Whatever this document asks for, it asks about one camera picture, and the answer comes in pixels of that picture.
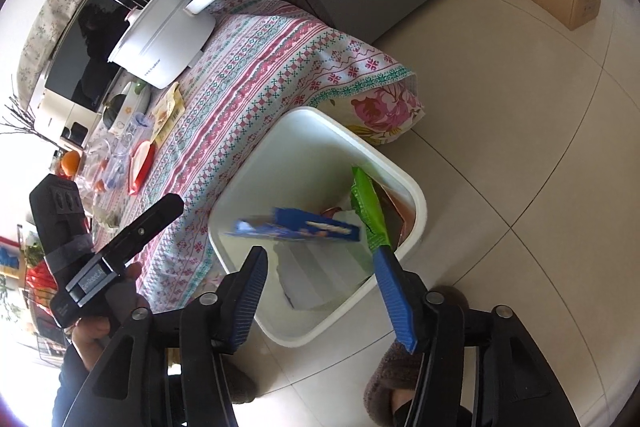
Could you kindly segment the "person left hand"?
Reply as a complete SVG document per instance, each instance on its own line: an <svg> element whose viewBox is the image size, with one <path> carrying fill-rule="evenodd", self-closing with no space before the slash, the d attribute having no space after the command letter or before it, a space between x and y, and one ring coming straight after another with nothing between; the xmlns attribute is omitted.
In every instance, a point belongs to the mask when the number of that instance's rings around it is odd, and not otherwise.
<svg viewBox="0 0 640 427"><path fill-rule="evenodd" d="M126 270L126 279L130 282L137 282L142 274L142 263L132 262ZM137 294L136 308L149 308L149 301L140 294ZM99 344L99 340L107 336L111 330L111 323L107 317L81 317L72 330L72 343L77 351L82 364L88 372L93 369L99 361L104 348Z"/></svg>

